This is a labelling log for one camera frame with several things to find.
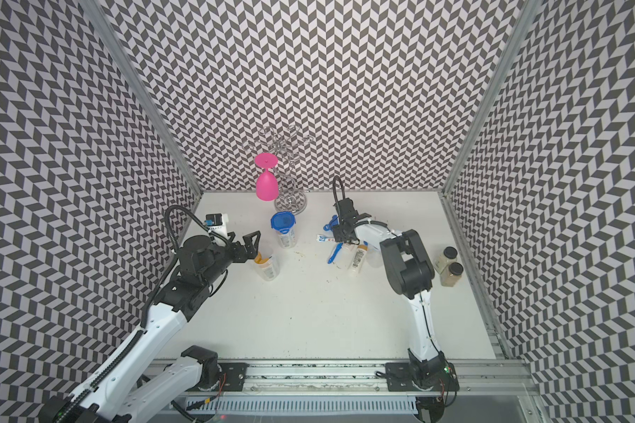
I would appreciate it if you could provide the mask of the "blue lid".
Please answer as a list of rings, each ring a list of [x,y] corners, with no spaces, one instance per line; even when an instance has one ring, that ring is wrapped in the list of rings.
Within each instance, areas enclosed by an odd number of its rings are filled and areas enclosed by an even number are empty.
[[[329,222],[326,225],[324,225],[323,230],[325,232],[333,232],[333,229],[337,227],[338,225],[339,225],[339,216],[333,215],[331,220],[329,220]]]
[[[271,228],[278,233],[287,234],[296,225],[296,217],[291,211],[279,211],[270,220]]]

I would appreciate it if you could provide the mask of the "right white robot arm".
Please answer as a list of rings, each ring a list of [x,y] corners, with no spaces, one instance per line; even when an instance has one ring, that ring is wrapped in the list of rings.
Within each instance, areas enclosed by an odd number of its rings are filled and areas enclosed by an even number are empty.
[[[394,231],[368,213],[357,211],[340,176],[333,178],[332,191],[337,216],[332,228],[335,241],[377,250],[391,289],[409,305],[412,324],[407,368],[412,386],[420,391],[459,391],[455,367],[441,350],[433,328],[431,289],[437,275],[420,234],[413,229]]]

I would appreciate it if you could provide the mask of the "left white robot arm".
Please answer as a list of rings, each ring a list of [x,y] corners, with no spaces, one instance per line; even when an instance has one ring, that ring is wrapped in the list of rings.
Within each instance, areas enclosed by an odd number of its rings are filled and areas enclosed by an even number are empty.
[[[227,232],[222,215],[203,221],[184,206],[169,206],[163,222],[173,257],[142,308],[139,325],[72,393],[47,400],[38,413],[40,422],[148,422],[185,391],[222,390],[217,353],[195,345],[159,375],[144,376],[158,353],[222,287],[229,266],[259,255],[261,233],[238,241]]]

